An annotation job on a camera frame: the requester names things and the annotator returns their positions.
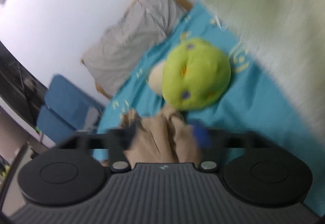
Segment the pale green fleece blanket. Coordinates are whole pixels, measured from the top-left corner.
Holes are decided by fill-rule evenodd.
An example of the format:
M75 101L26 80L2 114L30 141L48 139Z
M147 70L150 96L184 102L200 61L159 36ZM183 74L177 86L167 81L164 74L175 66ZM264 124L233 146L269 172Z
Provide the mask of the pale green fleece blanket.
M324 0L201 0L324 135Z

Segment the turquoise patterned bed sheet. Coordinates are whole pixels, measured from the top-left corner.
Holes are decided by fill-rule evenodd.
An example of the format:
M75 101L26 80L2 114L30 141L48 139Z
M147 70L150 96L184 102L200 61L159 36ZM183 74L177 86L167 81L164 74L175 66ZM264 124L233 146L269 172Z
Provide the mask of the turquoise patterned bed sheet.
M230 31L219 27L201 3L194 4L167 40L142 56L129 79L106 106L97 132L105 133L117 127L121 116L131 108L141 116L156 115L165 103L149 88L149 71L174 46L194 37L224 51L231 62L232 76L230 87L219 101L187 113L186 121L198 120L207 127L228 131L255 131L286 148L311 168L313 184L305 204L323 216L324 149L272 79L254 62L248 49Z

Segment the green plush toy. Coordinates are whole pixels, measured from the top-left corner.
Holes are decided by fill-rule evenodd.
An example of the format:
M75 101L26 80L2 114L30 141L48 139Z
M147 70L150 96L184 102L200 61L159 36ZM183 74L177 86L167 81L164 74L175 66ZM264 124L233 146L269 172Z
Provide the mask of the green plush toy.
M149 72L148 85L177 110L198 110L221 98L231 81L225 52L202 38L184 40Z

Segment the blue covered chair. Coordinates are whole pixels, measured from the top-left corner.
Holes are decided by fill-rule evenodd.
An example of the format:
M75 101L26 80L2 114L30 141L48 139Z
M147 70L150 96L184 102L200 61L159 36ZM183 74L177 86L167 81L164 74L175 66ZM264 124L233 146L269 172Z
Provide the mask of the blue covered chair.
M66 79L53 76L41 106L36 125L58 144L75 131L93 131L104 106Z

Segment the dark window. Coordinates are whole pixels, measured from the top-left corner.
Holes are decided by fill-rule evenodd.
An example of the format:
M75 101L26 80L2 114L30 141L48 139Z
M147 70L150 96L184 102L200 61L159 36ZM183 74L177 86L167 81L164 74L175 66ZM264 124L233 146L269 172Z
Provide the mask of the dark window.
M47 88L1 44L1 98L25 122L36 127Z

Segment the tan t-shirt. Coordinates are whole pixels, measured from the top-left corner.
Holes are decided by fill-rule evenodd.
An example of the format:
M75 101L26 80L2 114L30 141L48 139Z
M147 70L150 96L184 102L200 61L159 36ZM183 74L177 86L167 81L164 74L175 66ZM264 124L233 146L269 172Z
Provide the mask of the tan t-shirt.
M201 152L194 135L194 126L188 125L181 113L167 106L155 116L140 116L131 109L120 116L119 128L135 126L127 140L124 155L131 168L137 163L199 165Z

